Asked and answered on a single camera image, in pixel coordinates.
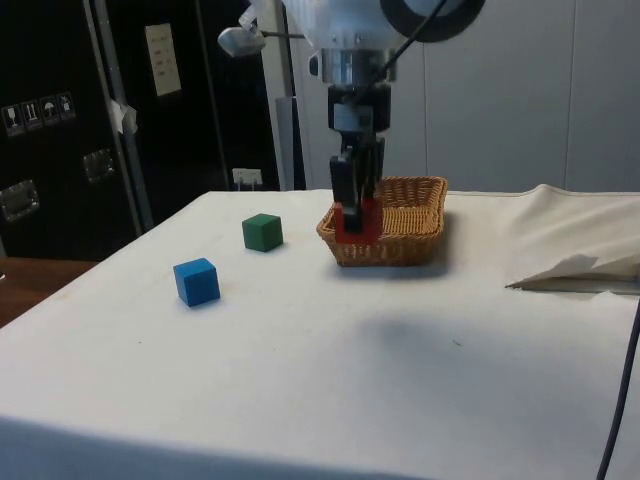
cabinet door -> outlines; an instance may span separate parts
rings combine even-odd
[[[567,188],[640,191],[640,3],[578,0]]]
[[[82,0],[2,2],[0,44],[0,237],[6,253],[101,260],[135,238],[135,207]],[[19,127],[27,121],[27,128]],[[94,152],[100,158],[85,163]],[[93,171],[109,156],[112,169]],[[24,198],[6,197],[9,187],[29,180],[37,209],[28,209]]]
[[[564,185],[574,12],[575,0],[488,0],[426,47],[430,175],[455,190]]]

white wall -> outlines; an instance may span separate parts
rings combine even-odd
[[[487,0],[462,35],[399,63],[385,175],[452,189],[640,190],[640,45],[631,0]],[[330,186],[339,137],[312,53],[292,42],[309,188]]]

green cube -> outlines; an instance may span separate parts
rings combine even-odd
[[[259,252],[268,252],[282,245],[280,217],[261,213],[242,222],[244,246]]]

cube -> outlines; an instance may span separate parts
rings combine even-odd
[[[282,245],[280,217],[261,213],[242,222],[244,246],[259,252],[268,252]]]
[[[220,298],[216,267],[206,258],[176,265],[173,273],[178,295],[190,307]]]

metal pole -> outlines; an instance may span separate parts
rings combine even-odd
[[[98,68],[98,76],[100,77],[100,86],[102,87],[102,94],[104,96],[105,107],[107,112],[111,112],[111,98],[109,96],[109,87],[107,85],[107,77],[104,73],[104,66],[102,63],[102,55],[100,54],[100,47],[98,45],[98,36],[96,35],[96,28],[93,22],[93,13],[91,12],[91,5],[89,0],[83,0],[84,4],[84,12],[87,17],[87,26],[89,27],[89,35],[91,37],[91,44],[93,45],[93,54],[96,59],[96,67]],[[127,168],[127,163],[124,157],[124,152],[122,151],[122,145],[120,144],[120,138],[118,137],[118,132],[113,125],[113,122],[109,122],[111,125],[111,136],[113,138],[113,144],[116,149],[116,155],[118,156],[118,163],[120,165],[120,170],[122,171],[122,180],[124,182],[124,189],[127,193],[127,201],[129,202],[129,211],[131,212],[131,218],[133,220],[133,226],[136,231],[136,236],[142,235],[142,227],[140,226],[140,216],[138,215],[138,210],[136,208],[136,200],[133,195],[133,190],[131,188],[131,180],[129,179],[129,172]]]
[[[115,101],[119,105],[128,105],[127,97],[122,84],[122,76],[120,75],[120,65],[118,63],[118,55],[113,41],[111,25],[109,24],[109,14],[105,0],[95,0],[96,16],[98,17],[98,26],[100,29],[100,37],[102,38],[102,47],[104,49],[105,63],[109,70],[109,79]],[[143,230],[151,230],[153,228],[153,217],[151,215],[151,206],[147,195],[147,188],[144,183],[142,167],[140,165],[140,156],[138,155],[138,147],[136,146],[135,133],[131,130],[129,121],[122,122],[123,138],[125,149],[129,157],[129,167],[131,169],[131,178],[133,179],[133,187],[138,200],[138,207],[142,216]]]

